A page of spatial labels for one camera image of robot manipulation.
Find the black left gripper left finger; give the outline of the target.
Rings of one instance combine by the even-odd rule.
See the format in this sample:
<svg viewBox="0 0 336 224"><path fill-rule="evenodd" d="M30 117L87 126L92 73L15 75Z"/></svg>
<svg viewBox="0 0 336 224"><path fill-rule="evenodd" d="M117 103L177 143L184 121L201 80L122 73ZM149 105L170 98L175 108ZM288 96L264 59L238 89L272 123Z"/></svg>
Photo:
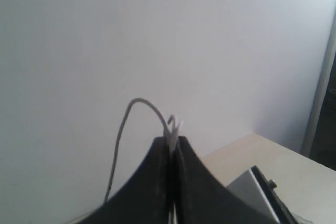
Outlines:
<svg viewBox="0 0 336 224"><path fill-rule="evenodd" d="M131 178L80 223L168 223L168 167L166 138L156 137Z"/></svg>

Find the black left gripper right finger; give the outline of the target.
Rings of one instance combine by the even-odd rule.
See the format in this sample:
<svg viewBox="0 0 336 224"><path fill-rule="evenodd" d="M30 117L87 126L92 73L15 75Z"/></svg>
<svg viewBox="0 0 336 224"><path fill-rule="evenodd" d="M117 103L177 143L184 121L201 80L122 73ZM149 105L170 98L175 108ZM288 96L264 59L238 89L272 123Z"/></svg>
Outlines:
<svg viewBox="0 0 336 224"><path fill-rule="evenodd" d="M178 223L276 223L227 190L205 167L184 136L176 142L174 165Z"/></svg>

